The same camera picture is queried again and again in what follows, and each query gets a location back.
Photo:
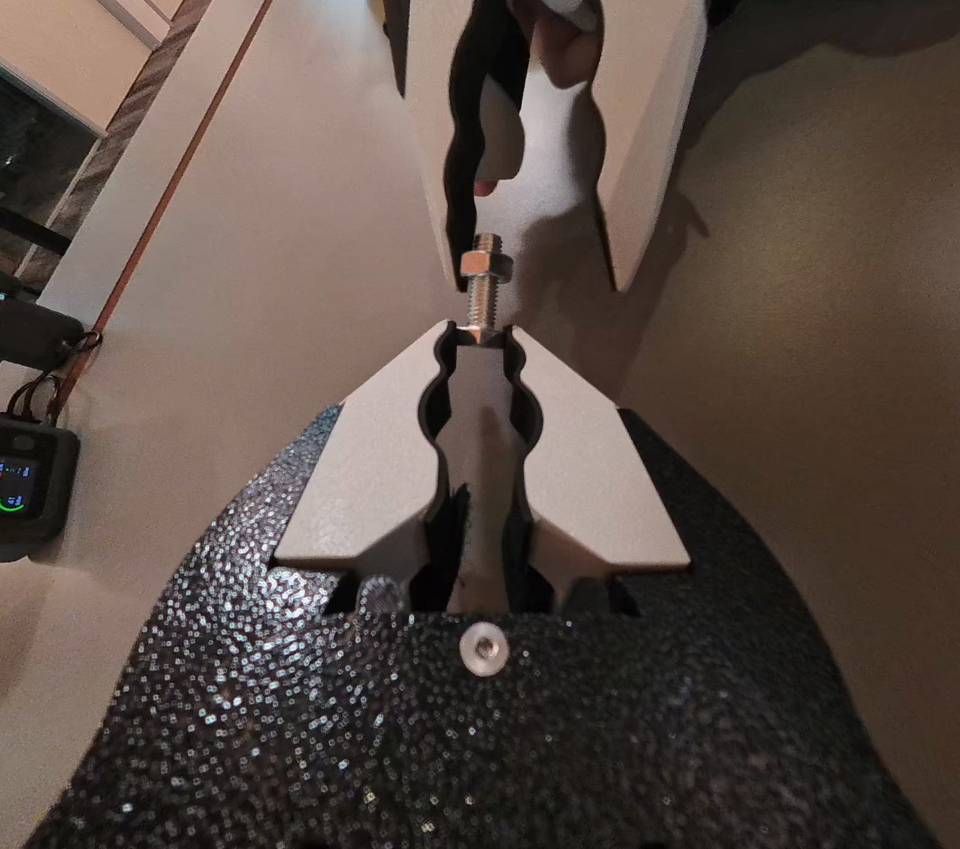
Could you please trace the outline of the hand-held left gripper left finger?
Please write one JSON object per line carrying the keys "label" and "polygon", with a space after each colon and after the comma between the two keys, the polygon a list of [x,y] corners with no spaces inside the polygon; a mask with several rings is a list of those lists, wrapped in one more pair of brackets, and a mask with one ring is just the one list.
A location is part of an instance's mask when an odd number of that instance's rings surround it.
{"label": "hand-held left gripper left finger", "polygon": [[350,393],[274,550],[281,567],[414,576],[450,493],[457,326],[441,321]]}

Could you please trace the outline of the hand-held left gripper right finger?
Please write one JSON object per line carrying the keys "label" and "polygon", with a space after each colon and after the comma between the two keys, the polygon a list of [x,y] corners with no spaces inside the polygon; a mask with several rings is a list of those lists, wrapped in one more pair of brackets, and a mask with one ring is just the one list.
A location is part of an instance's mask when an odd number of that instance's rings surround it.
{"label": "hand-held left gripper right finger", "polygon": [[570,589],[690,567],[617,405],[526,330],[509,336],[517,394],[534,403],[521,466],[532,568],[553,589]]}

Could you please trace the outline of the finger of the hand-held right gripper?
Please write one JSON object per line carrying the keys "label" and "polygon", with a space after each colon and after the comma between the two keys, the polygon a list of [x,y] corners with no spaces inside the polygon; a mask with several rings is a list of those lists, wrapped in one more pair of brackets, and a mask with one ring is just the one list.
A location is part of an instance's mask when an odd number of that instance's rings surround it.
{"label": "finger of the hand-held right gripper", "polygon": [[707,36],[705,0],[597,0],[589,85],[604,133],[596,199],[609,278],[630,289],[665,199]]}
{"label": "finger of the hand-held right gripper", "polygon": [[395,69],[414,130],[426,206],[444,276],[465,291],[461,257],[474,245],[475,183],[499,178],[499,144],[486,155],[496,111],[486,0],[384,0]]}

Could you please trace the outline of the silver bolt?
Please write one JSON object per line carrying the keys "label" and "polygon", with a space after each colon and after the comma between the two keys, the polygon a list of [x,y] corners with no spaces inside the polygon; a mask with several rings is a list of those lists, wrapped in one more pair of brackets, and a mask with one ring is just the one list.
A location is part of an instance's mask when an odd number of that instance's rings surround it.
{"label": "silver bolt", "polygon": [[[494,232],[476,233],[470,250],[474,249],[504,253],[502,238]],[[466,322],[457,329],[460,345],[479,348],[502,346],[502,332],[497,326],[498,298],[500,288],[507,284],[489,278],[472,279],[467,284]]]}

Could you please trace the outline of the silver hex nut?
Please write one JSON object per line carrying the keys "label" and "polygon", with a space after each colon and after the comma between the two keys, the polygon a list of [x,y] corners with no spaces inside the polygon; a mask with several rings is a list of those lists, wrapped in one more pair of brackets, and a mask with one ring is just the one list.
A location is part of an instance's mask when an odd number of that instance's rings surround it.
{"label": "silver hex nut", "polygon": [[493,250],[470,250],[461,256],[458,285],[465,291],[471,280],[481,278],[507,284],[513,277],[513,268],[510,255]]}

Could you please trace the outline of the person's right hand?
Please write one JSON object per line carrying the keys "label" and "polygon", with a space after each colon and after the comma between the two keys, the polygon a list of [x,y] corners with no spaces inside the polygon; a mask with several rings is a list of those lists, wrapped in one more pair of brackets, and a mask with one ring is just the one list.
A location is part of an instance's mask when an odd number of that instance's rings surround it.
{"label": "person's right hand", "polygon": [[601,37],[574,25],[543,0],[507,0],[524,39],[551,83],[569,89],[596,72]]}

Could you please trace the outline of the grey power bank with display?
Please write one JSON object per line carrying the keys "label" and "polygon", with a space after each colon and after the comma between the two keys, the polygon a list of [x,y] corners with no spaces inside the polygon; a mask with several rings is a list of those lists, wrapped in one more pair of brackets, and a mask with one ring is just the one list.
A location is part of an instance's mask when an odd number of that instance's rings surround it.
{"label": "grey power bank with display", "polygon": [[2,413],[3,564],[39,553],[63,532],[80,447],[71,430]]}

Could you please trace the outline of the black box device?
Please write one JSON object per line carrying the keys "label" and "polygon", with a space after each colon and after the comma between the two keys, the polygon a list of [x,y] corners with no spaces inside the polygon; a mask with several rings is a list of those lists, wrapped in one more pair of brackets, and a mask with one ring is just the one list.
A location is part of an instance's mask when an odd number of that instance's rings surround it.
{"label": "black box device", "polygon": [[64,365],[85,337],[80,321],[12,297],[1,299],[1,362],[36,371]]}

